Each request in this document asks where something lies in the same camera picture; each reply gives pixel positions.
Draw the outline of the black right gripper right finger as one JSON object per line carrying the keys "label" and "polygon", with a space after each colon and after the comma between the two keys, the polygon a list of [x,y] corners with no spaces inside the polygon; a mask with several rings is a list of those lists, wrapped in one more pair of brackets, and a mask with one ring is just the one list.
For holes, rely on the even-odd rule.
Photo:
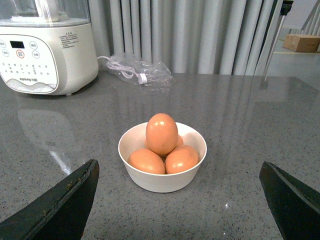
{"label": "black right gripper right finger", "polygon": [[275,164],[259,172],[264,195],[284,240],[320,238],[320,193]]}

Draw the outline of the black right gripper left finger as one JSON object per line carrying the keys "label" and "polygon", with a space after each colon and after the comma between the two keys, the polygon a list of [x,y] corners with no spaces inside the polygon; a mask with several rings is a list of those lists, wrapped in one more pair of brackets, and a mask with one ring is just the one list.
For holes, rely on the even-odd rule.
{"label": "black right gripper left finger", "polygon": [[91,159],[0,224],[2,240],[80,240],[100,174]]}

